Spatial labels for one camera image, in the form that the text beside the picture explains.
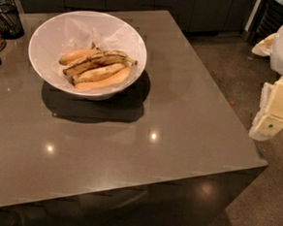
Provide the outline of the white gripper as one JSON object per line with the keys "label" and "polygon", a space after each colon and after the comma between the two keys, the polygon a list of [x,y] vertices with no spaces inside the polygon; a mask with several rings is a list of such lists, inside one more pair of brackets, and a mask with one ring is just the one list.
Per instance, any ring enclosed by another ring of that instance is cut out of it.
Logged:
{"label": "white gripper", "polygon": [[[283,25],[276,34],[268,35],[252,48],[258,56],[270,57],[270,67],[283,76]],[[260,96],[260,109],[257,112],[249,137],[255,141],[273,138],[283,129],[283,77],[276,83],[265,83]]]}

